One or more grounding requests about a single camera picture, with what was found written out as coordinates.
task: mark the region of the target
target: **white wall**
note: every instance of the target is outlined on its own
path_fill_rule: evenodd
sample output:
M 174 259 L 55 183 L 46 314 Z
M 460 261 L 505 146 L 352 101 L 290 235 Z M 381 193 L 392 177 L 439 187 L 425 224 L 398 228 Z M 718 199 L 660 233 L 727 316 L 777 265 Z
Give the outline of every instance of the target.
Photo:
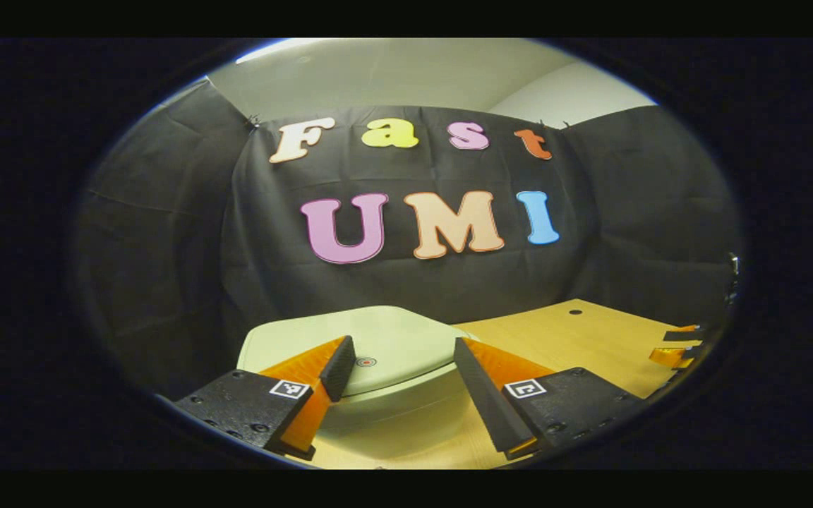
M 488 112 L 567 128 L 584 120 L 655 102 L 611 74 L 575 62 L 532 81 Z

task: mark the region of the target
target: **black fabric backdrop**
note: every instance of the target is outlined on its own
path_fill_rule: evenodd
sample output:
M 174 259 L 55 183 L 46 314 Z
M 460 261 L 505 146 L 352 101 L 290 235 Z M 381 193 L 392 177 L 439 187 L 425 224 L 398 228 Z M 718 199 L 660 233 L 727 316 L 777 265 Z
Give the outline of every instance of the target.
M 300 159 L 271 164 L 278 128 L 331 116 Z M 415 126 L 416 147 L 368 147 L 373 119 Z M 262 322 L 394 305 L 443 322 L 522 312 L 571 298 L 688 325 L 723 320 L 740 252 L 735 203 L 697 139 L 659 107 L 566 129 L 439 107 L 353 107 L 264 122 L 252 130 L 204 80 L 149 113 L 104 158 L 88 186 L 77 238 L 78 289 L 107 348 L 134 381 L 178 398 L 233 368 Z M 450 145 L 452 122 L 475 122 L 482 151 Z M 548 161 L 513 133 L 545 138 Z M 494 196 L 505 246 L 413 256 L 409 193 L 455 211 L 469 191 Z M 561 238 L 533 245 L 520 191 L 548 194 Z M 337 265 L 309 246 L 309 200 L 341 200 L 338 239 L 362 240 L 351 199 L 387 193 L 385 243 Z

